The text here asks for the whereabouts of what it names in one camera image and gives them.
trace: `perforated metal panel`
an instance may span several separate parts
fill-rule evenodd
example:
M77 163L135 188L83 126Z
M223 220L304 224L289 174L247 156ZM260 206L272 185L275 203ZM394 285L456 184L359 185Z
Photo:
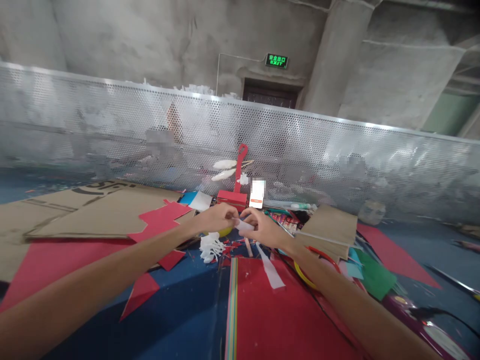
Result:
M147 147L146 132L165 129L171 146ZM265 178L273 200L354 214L375 200L390 218L476 223L480 213L480 142L229 98L2 63L0 130L4 163L79 180L216 195L234 178L212 182L212 165L245 143L255 160L245 172Z

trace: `red cardboard sheet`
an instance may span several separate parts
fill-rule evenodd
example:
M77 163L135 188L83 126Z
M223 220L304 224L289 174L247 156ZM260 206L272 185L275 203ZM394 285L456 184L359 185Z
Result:
M236 359L362 358L281 260L273 262L285 283L280 291L260 259L237 261Z
M142 232L128 234L130 238L137 243L151 239L178 226L179 223L175 219L192 210L190 207L181 205L178 202L169 202L165 199L163 201L166 204L165 206L138 216L146 222L146 227Z
M56 238L34 241L0 304L0 312L65 275L133 244L130 239Z
M162 268L164 268L166 271L170 271L174 268L175 265L178 264L180 260L184 257L186 252L184 251L179 251L179 250L173 250L172 252L168 253L166 256L164 256L160 261L158 262Z
M442 287L404 249L390 240L379 229L359 223L358 232L370 243L383 265L391 272L417 280L431 287Z
M144 273L142 276L140 276L133 284L133 289L131 290L130 297L125 304L125 308L123 309L123 313L121 314L119 322L137 310L159 289L160 286L150 274Z

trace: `scissors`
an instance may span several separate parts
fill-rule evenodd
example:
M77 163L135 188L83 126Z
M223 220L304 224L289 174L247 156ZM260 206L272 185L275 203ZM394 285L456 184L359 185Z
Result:
M451 277L450 275L444 273L443 271L437 269L436 267L434 266L431 266L431 265L427 265L430 269L432 269L433 271L439 273L440 275L443 275L445 278L447 278L448 280L452 281L453 283L457 284L458 286L460 286L462 289L466 290L470 295L473 296L473 298L477 301L480 302L480 291L478 290L475 290L474 288L470 287L470 286L467 286L465 285L463 282L460 282L458 281L456 278L454 277Z

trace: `exit sign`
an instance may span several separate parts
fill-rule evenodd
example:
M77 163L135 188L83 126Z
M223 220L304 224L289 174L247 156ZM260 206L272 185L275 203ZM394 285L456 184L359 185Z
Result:
M288 62L289 62L289 58L286 57L286 56L281 56L281 55L275 55L275 54L268 53L266 55L265 65L273 67L273 68L286 69Z

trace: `hand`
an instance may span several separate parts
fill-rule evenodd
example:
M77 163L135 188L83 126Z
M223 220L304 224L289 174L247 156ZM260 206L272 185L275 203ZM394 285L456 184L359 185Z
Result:
M289 243L290 237L280 228L271 218L261 213L254 207L246 208L240 214L240 217L248 217L244 220L246 223L255 226L254 230L240 231L240 236L254 239L259 243L270 248L279 248L284 250Z
M234 219L238 218L237 209L222 202L201 212L193 219L196 220L201 232L215 233L226 228L233 228L235 226Z

